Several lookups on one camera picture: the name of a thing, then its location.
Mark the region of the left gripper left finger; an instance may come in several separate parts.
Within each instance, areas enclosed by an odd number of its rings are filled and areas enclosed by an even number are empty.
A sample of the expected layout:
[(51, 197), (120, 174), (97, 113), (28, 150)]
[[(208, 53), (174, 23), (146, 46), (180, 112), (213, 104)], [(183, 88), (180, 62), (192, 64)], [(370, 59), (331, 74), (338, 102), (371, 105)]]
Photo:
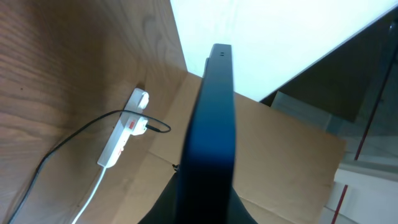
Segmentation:
[(180, 165), (173, 164), (174, 174), (163, 189), (155, 204), (138, 224), (174, 224), (183, 223), (186, 210), (180, 203)]

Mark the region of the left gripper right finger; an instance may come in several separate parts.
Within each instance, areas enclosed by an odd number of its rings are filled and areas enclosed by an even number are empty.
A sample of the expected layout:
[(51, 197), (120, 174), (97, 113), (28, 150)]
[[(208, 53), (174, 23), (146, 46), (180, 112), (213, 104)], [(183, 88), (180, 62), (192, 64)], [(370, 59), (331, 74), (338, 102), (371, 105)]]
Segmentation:
[(231, 189), (231, 223), (257, 224), (233, 188)]

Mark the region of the blue screen smartphone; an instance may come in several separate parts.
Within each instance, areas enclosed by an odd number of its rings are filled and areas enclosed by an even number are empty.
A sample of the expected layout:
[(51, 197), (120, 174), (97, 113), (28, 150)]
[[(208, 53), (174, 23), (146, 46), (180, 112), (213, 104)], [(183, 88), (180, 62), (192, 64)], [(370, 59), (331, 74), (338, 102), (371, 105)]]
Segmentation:
[(188, 124), (177, 185), (176, 223), (224, 223), (236, 151), (231, 46), (214, 44)]

